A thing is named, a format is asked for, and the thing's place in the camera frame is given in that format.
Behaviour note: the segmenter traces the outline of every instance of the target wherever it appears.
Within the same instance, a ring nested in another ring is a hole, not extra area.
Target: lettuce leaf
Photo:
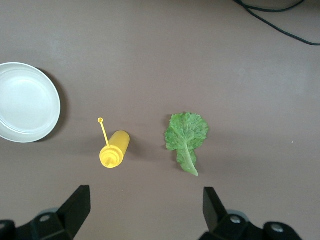
[[[169,127],[165,132],[166,148],[176,150],[176,161],[182,169],[198,176],[196,170],[196,154],[194,149],[201,147],[207,138],[209,126],[195,113],[178,113],[171,116]]]

